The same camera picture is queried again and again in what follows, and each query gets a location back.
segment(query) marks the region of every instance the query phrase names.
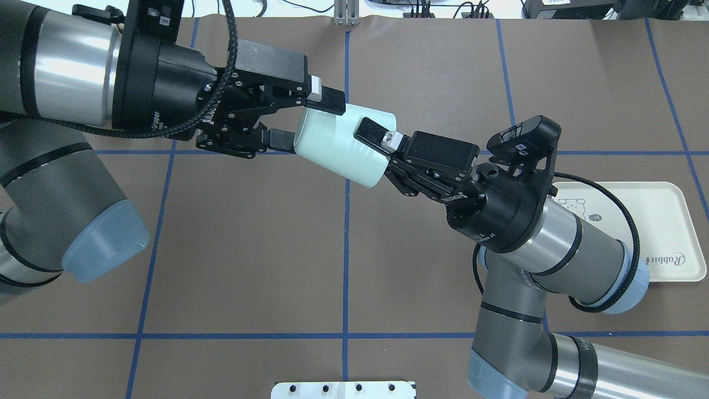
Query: white metal plate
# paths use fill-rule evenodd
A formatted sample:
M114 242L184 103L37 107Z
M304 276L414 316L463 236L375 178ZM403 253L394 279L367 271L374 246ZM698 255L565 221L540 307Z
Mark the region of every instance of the white metal plate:
M650 281L699 281L707 271L684 195L670 182L599 182L625 204L640 234L640 256ZM632 247L620 210L598 190L580 182L556 182L554 198L588 223Z
M278 383L271 399L415 399L412 381Z

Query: blue tape grid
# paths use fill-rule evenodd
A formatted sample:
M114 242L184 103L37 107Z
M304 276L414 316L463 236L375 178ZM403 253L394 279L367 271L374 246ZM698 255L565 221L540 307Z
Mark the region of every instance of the blue tape grid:
M508 100L508 108L510 112L510 123L515 124L515 113L512 101L512 92L510 88L510 80L507 70L506 54L503 42L502 27L499 20L496 20L498 44L500 47L500 56L505 80L505 89ZM693 163L693 156L706 156L709 151L691 151L688 147L686 138L681 128L679 118L676 113L674 102L670 95L669 88L662 72L657 49L655 47L652 29L649 20L645 20L649 44L652 49L652 54L657 67L657 73L665 92L668 105L670 107L672 117L677 128L680 141L684 151L560 151L560 155L677 155L685 156L691 170L694 183L702 201L704 212L709 219L709 207L703 194L701 184L699 182L696 168ZM199 18L195 19L194 29L191 39L191 47L194 47L196 40L197 29L199 26ZM345 96L349 101L350 90L350 32L345 34ZM342 340L342 378L348 379L348 339L473 339L473 332L399 332L399 333L351 333L349 332L349 227L350 227L350 181L345 180L345 227L344 227L344 253L343 253L343 277L342 277L342 333L249 333L249 334L182 334L182 333L144 333L145 315L147 312L147 304L150 296L150 287L152 285L152 276L155 269L155 259L157 257L157 246L160 240L160 232L162 229L162 221L164 216L164 206L167 201L170 178L172 176L172 166L174 165L175 155L215 155L209 151L202 150L177 150L177 142L172 142L170 150L97 150L100 155L169 155L167 173L162 192L160 203L160 213L155 229L155 237L152 247L152 255L150 258L150 266L148 268L147 279L145 283L145 292L143 295L143 303L140 310L140 320L138 330L135 334L121 333L3 333L0 332L0 339L131 339L135 340L135 348L133 351L133 360L130 367L130 375L128 386L126 389L126 399L130 399L133 392L133 384L135 381L135 373L138 367L138 358L140 354L140 345L143 340L154 339L235 339L235 340L269 340L269 339L341 339ZM290 155L288 153L271 152L264 155ZM548 329L546 315L545 328ZM681 331L604 331L604 332L559 332L564 335L574 335L576 337L709 337L709 330L681 330Z

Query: white tray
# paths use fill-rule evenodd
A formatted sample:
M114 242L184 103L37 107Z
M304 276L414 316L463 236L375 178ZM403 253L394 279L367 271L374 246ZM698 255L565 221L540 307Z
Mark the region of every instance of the white tray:
M630 211L650 281L699 281L707 273L684 195L670 182L599 182ZM580 182L556 182L554 201L632 248L627 222L605 195Z

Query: cable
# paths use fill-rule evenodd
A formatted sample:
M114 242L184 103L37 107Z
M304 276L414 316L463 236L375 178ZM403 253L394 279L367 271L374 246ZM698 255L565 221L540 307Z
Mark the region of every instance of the cable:
M525 8L525 2L524 2L524 0L520 0L520 3L522 3L522 16L524 16L525 19L529 19L529 18L530 18L530 15L529 15L529 13L527 12L527 9Z
M332 6L329 6L329 7L327 7L326 9L324 9L324 10L321 11L321 10L312 9L312 8L310 8L310 7L308 7L308 6L304 6L303 4L291 3L291 2L288 1L288 0L282 0L282 1L283 1L284 3L288 3L288 4L291 4L291 5L293 5L293 6L297 6L297 7L303 8L303 9L308 9L308 10L311 10L311 11L315 11L316 13L326 13L326 12L328 12L329 10L333 9L333 7L335 7L335 4L333 3Z
M460 9L462 9L463 7L465 7L468 4L470 5L470 14L473 14L473 10L474 10L475 5L472 3L472 1L466 1L463 4L458 6L458 9L456 9L455 13L453 14L453 18L457 17Z
M480 281L480 275L478 274L478 255L480 254L480 244L475 244L475 249L473 250L473 276L475 277L475 284L478 286L478 290L480 290L480 295L485 293L485 289L483 288L483 283Z
M266 9L268 8L268 0L261 0L261 12L256 15L256 18L262 17L266 13Z
M588 313L602 312L615 305L615 303L623 296L623 294L625 294L625 291L628 289L628 287L630 287L630 283L632 283L633 279L635 278L637 264L640 261L640 235L637 232L637 227L635 226L635 222L632 219L630 211L628 211L625 205L604 186L599 185L597 182L593 182L583 177L570 175L568 173L555 172L554 176L560 177L562 179L575 180L585 185L589 185L595 188L596 190L602 192L606 197L613 201L613 203L615 204L615 206L618 207L618 209L620 209L620 211L623 213L623 216L625 217L625 220L627 221L628 227L630 227L630 235L632 236L632 258L630 260L630 269L628 270L627 275L625 275L625 279L620 284L618 290L615 291L615 293L611 295L610 298L605 301L605 303L598 307L583 306L582 304L578 303L574 298L569 297L569 301L571 302L571 304L578 310L583 310L584 312Z
M190 119L187 119L185 122L173 126L168 129L162 129L159 131L117 131L117 130L111 130L111 129L100 129L96 128L93 126L87 126L84 124L76 124L73 122L66 122L66 121L59 121L57 119L49 119L49 118L34 118L34 119L40 119L42 121L46 122L52 122L57 125L61 125L67 128L71 129L76 129L78 131L83 131L85 133L89 134L96 134L98 136L108 136L108 137L119 137L119 138L154 138L154 137L165 137L165 136L170 136L172 134L179 133L181 131L185 131L187 129L195 127L197 124L199 124L202 119L212 110L214 107L217 105L217 103L221 100L221 95L224 92L224 88L226 87L227 82L229 81L229 77L234 73L234 69L236 68L236 57L239 52L239 38L238 38L238 33L236 31L236 19L234 18L234 10L231 7L231 2L230 0L223 0L224 3L224 12L226 14L226 24L227 28L229 30L229 55L227 57L227 62L226 62L226 67L224 68L224 72L222 74L221 79L219 79L219 83L217 84L216 89L214 90L214 94L212 97L207 101L206 104L202 107L202 109L199 110L199 112L191 117Z

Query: blue tape line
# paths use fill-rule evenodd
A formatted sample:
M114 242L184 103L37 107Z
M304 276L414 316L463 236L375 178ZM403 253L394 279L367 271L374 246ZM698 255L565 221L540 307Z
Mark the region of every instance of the blue tape line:
M150 297L150 288L152 286L152 275L155 271L155 260L157 258L157 245L160 242L160 232L162 230L162 220L165 213L165 202L167 201L167 192L170 186L170 178L172 176L172 166L175 159L175 148L177 141L172 141L172 149L170 159L167 162L167 173L165 173L165 184L162 188L162 199L160 200L160 213L157 216L157 226L155 228L155 238L152 242L152 253L150 254L150 266L147 270L147 278L145 281L145 292L143 293L143 304L140 307L140 319L138 321L138 333L135 337L135 347L133 349L133 360L130 363L130 374L128 375L128 387L125 390L125 399L130 399L133 394L133 382L135 381L135 372L138 369L138 357L140 355L140 343L143 339L143 327L145 326L145 314L147 313L147 301Z
M574 337L709 337L709 330L557 332Z
M502 59L502 74L505 77L505 90L507 91L507 107L510 109L510 125L517 124L515 119L515 108L512 104L512 90L510 89L510 75L507 73L507 60L505 57L505 43L502 40L502 25L500 20L496 19L497 24L497 40L500 44L500 59Z
M135 339L136 335L103 332L0 332L0 339Z
M189 41L189 47L194 48L194 43L197 41L197 30L199 29L199 18L194 19L194 26L192 27L192 40Z
M345 102L350 102L350 32L345 32Z
M345 102L350 102L350 31L345 32ZM342 255L342 380L350 379L350 179L345 179L345 231Z
M345 237L342 257L342 380L349 379L347 355L350 332L350 179L345 179Z
M709 337L709 330L678 331L583 331L556 332L575 337ZM138 334L75 332L2 332L0 339L136 339ZM339 332L304 333L143 333L146 339L203 340L278 340L278 339L342 339ZM473 332L349 332L348 339L473 339Z
M473 339L474 332L350 332L350 339Z
M169 155L170 150L94 150L99 155ZM177 155L222 155L205 150L176 150ZM587 151L587 150L560 150L560 155L682 155L687 153L692 156L709 155L709 151ZM269 151L262 155L295 155L283 151ZM490 151L481 150L480 155L492 155Z
M144 333L143 339L341 339L342 334L339 332L332 333L205 333L205 334L190 334L190 333Z
M702 190L702 185L699 182L699 177L697 176L697 170L694 168L694 161L692 161L692 155L689 153L689 146L687 145L687 140L682 131L682 125L679 123L679 117L677 116L677 110L675 109L674 102L672 101L672 96L669 93L669 88L667 87L667 81L664 78L664 73L662 72L662 66L660 65L660 59L657 56L657 48L655 47L655 40L652 37L652 29L650 28L650 20L645 18L645 28L647 29L647 38L650 40L650 48L652 49L652 57L655 59L655 67L657 67L657 74L660 77L660 82L662 83L662 89L665 92L665 97L667 97L667 103L669 104L670 112L672 113L672 119L674 119L674 126L677 128L677 134L679 134L679 140L682 142L682 148L684 148L685 155L687 157L687 163L689 164L689 170L692 172L692 178L694 179L694 185L697 187L697 192L699 193L699 200L702 202L702 207L704 208L704 216L709 220L709 206L707 205L706 197L704 196L704 190Z

